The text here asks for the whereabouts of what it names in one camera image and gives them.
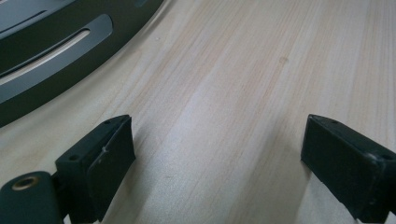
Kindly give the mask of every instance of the wooden table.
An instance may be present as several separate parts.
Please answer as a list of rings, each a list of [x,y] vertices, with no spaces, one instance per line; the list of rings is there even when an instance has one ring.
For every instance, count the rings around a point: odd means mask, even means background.
[[[0,129],[0,184],[54,173],[129,114],[137,160],[104,223],[357,223],[300,162],[305,122],[395,150],[395,62],[393,0],[165,0],[95,72]]]

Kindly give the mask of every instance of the curved slot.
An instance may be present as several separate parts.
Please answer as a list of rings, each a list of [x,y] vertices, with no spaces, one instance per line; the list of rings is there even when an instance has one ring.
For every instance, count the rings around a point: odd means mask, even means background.
[[[70,45],[69,48],[57,54],[55,52],[55,56],[48,58],[44,63],[39,64],[29,72],[25,72],[4,84],[0,84],[0,104],[52,77],[93,49],[111,35],[113,24],[110,17],[103,14],[82,27],[78,32],[80,33],[86,30],[90,30],[89,33],[73,45]]]
[[[56,56],[60,55],[64,51],[66,51],[66,50],[70,49],[71,47],[73,47],[74,45],[76,45],[79,41],[81,41],[85,36],[87,36],[89,34],[90,34],[90,30],[88,30],[88,29],[84,29],[84,30],[78,32],[76,35],[74,35],[74,37],[72,37],[71,39],[67,40],[61,46],[59,46],[58,48],[50,51],[49,53],[47,53],[46,55],[42,56],[38,60],[35,60],[35,61],[31,62],[31,63],[28,63],[24,67],[18,69],[15,72],[12,72],[12,73],[6,75],[5,77],[1,77],[0,78],[0,85],[4,84],[6,82],[9,82],[10,80],[12,80],[12,79],[14,79],[16,77],[20,77],[23,74],[26,74],[26,73],[34,70],[35,68],[37,68],[41,64],[46,63],[49,60],[55,58]]]

